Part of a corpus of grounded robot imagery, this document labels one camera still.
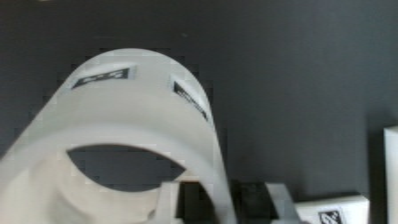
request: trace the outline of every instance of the dark gray background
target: dark gray background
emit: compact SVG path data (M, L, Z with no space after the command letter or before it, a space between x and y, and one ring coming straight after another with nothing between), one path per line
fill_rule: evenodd
M214 90L230 177L286 182L297 201L359 192L386 223L398 1L2 1L2 150L77 65L127 47L162 48Z

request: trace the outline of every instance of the black plastic piece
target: black plastic piece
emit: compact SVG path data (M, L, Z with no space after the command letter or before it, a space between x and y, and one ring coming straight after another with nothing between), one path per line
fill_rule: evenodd
M214 203L203 185L185 182L180 186L178 218L185 224L217 224Z

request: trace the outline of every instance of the translucent white plastic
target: translucent white plastic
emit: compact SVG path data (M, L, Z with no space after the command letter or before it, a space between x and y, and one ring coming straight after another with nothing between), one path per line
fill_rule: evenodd
M398 127L388 128L386 137L386 175L388 175L388 220L398 223Z
M235 224L207 94L180 63L143 49L84 63L25 129L0 161L0 224L151 223L159 189L105 188L68 157L102 144L141 147L185 167L178 180L199 180L221 223Z

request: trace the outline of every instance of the black label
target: black label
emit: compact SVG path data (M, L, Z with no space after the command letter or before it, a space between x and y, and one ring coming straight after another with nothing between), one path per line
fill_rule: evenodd
M105 81L105 80L111 80L111 79L128 79L128 71L130 69L121 69L118 71L112 71L109 73L103 73L100 75L93 75L89 77L84 77L79 79L79 82L73 86L73 89L84 85L87 85L89 83L93 82L98 82L98 81Z
M320 212L320 223L322 224L343 224L342 214L338 210Z
M203 114L203 117L205 119L208 120L208 115L207 115L207 112L191 96L191 94L187 93L183 87L180 86L180 84L175 82L175 87L173 87L173 91L175 93L185 98L185 100L189 101L189 103L194 105L196 109L199 110L201 114Z

